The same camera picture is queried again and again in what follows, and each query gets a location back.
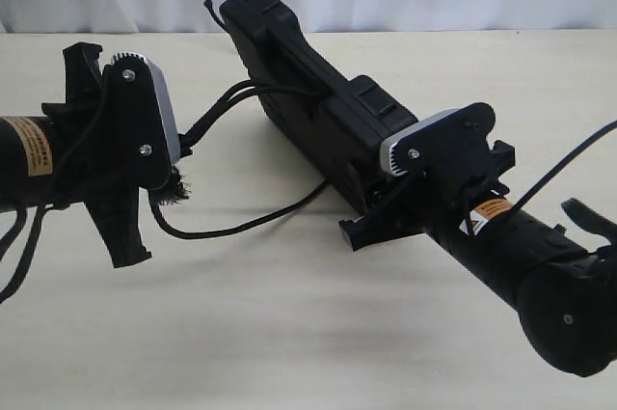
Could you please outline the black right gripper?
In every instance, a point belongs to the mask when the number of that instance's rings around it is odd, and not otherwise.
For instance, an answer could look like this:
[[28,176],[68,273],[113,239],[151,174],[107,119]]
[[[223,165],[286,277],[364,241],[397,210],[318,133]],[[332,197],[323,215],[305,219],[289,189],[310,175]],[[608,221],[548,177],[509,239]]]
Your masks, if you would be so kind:
[[338,222],[343,240],[358,251],[424,234],[439,211],[459,213],[459,229],[478,235],[488,219],[471,202],[492,189],[505,193],[499,179],[516,165],[512,145],[487,142],[495,124],[494,109],[474,102],[423,133],[422,156],[404,161],[407,174],[393,177],[362,215]]

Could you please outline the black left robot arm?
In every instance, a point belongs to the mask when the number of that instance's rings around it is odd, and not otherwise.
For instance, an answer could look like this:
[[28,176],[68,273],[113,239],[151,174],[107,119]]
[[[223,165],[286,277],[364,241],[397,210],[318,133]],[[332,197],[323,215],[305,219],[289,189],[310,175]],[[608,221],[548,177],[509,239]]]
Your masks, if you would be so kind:
[[162,189],[180,159],[164,73],[137,52],[102,66],[101,45],[64,48],[65,100],[39,116],[1,119],[1,209],[37,206],[48,185],[59,207],[82,203],[114,267],[150,259],[139,231],[139,193]]

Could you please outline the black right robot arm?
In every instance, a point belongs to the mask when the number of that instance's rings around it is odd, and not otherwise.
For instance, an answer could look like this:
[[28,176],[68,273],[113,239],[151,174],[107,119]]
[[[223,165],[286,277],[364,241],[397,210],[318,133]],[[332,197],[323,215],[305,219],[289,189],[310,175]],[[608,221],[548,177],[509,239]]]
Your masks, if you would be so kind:
[[355,250],[426,234],[510,306],[535,352],[580,377],[616,359],[616,228],[577,200],[571,219],[606,244],[589,251],[508,200],[515,166],[506,142],[489,140],[494,110],[475,102],[384,139],[377,163],[387,189],[361,217],[341,223]]

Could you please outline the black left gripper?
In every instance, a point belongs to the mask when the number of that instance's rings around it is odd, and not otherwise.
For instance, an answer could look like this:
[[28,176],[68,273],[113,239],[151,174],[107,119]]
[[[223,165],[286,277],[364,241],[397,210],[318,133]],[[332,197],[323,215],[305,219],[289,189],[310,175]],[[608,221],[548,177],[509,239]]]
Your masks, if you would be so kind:
[[[63,49],[65,101],[43,107],[60,155],[40,199],[85,201],[112,266],[125,268],[151,258],[139,229],[138,190],[164,187],[174,164],[148,67],[126,57],[101,68],[102,51],[86,41]],[[127,188],[113,190],[119,185]]]

